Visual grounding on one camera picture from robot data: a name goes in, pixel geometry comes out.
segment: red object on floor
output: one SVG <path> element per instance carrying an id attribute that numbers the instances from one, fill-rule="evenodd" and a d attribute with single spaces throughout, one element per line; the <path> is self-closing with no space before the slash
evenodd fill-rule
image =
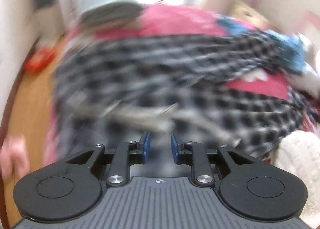
<path id="1" fill-rule="evenodd" d="M 52 48 L 41 48 L 27 61 L 24 68 L 29 73 L 39 73 L 54 59 Z"/>

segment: dark baseboard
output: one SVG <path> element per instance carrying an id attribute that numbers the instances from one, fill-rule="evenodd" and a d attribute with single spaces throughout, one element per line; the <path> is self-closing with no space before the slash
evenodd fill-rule
<path id="1" fill-rule="evenodd" d="M 24 65 L 27 62 L 27 60 L 30 59 L 31 56 L 35 53 L 36 44 L 38 43 L 38 41 L 39 41 L 39 38 L 34 42 L 31 49 L 29 50 L 22 66 L 17 74 L 17 77 L 12 85 L 7 103 L 4 108 L 4 113 L 3 113 L 3 117 L 2 117 L 2 121 L 1 121 L 1 125 L 0 125 L 0 147 L 2 147 L 4 138 L 7 136 L 8 127 L 9 127 L 9 120 L 10 120 L 10 115 L 11 115 L 11 111 L 13 108 L 14 100 L 16 98 L 16 95 L 17 95 L 17 92 L 18 92 L 18 89 L 19 89 L 19 86 L 21 84 L 22 77 L 24 74 Z M 6 207 L 5 207 L 4 184 L 3 184 L 2 178 L 0 178 L 0 219 L 1 219 L 2 227 L 4 229 L 9 229 L 10 226 L 9 226 L 8 215 L 7 215 L 7 211 L 6 211 Z"/>

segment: silver bolt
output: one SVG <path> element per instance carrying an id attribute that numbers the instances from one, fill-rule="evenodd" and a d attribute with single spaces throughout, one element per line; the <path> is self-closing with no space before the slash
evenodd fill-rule
<path id="1" fill-rule="evenodd" d="M 197 181 L 199 181 L 201 183 L 209 183 L 209 182 L 213 181 L 213 178 L 209 175 L 200 175 L 197 177 Z"/>
<path id="2" fill-rule="evenodd" d="M 110 176 L 110 177 L 108 178 L 108 181 L 109 181 L 110 183 L 118 184 L 118 183 L 123 182 L 123 181 L 124 181 L 124 178 L 123 178 L 123 176 L 120 176 L 120 175 L 113 175 L 113 176 Z"/>

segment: folded gray blanket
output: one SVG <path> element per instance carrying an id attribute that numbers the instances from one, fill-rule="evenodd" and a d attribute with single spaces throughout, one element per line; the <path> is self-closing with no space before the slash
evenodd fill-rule
<path id="1" fill-rule="evenodd" d="M 81 0 L 81 24 L 94 25 L 140 15 L 142 6 L 135 0 Z"/>

